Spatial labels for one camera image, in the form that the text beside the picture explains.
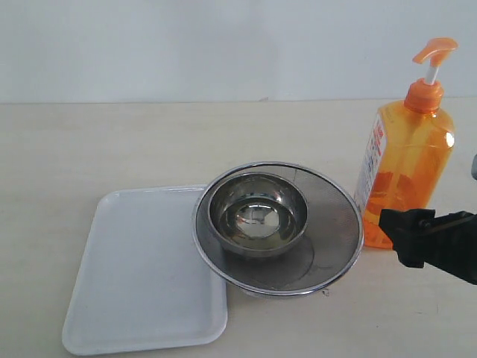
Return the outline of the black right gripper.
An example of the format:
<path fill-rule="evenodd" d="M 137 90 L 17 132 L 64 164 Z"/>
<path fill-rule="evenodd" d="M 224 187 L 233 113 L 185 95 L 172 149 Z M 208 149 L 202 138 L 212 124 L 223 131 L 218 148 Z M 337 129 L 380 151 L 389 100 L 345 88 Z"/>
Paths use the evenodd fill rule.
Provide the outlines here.
<path fill-rule="evenodd" d="M 425 262 L 476 284 L 475 214 L 461 211 L 435 218 L 433 209 L 382 209 L 379 228 L 405 267 L 422 269 Z"/>

